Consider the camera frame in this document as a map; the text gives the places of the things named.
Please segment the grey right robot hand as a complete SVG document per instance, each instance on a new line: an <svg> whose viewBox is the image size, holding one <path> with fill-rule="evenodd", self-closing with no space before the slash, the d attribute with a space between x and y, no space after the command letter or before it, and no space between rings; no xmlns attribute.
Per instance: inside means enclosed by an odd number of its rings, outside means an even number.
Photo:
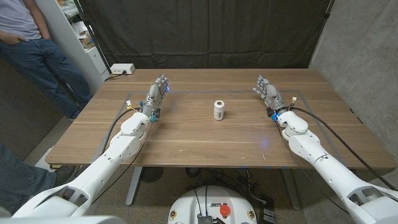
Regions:
<svg viewBox="0 0 398 224"><path fill-rule="evenodd" d="M277 121L277 118L287 111L280 91L263 75L259 75L257 87L254 87L253 91L262 98L267 106L267 116L274 121Z"/></svg>

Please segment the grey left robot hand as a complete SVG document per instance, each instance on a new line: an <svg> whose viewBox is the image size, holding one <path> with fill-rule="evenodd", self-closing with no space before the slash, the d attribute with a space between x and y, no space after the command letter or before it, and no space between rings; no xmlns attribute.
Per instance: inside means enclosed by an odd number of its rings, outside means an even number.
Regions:
<svg viewBox="0 0 398 224"><path fill-rule="evenodd" d="M141 113L148 116L151 122L154 122L160 117L160 107L162 105L162 100L168 91L169 81L163 73L150 86L146 95L146 100L141 106Z"/></svg>

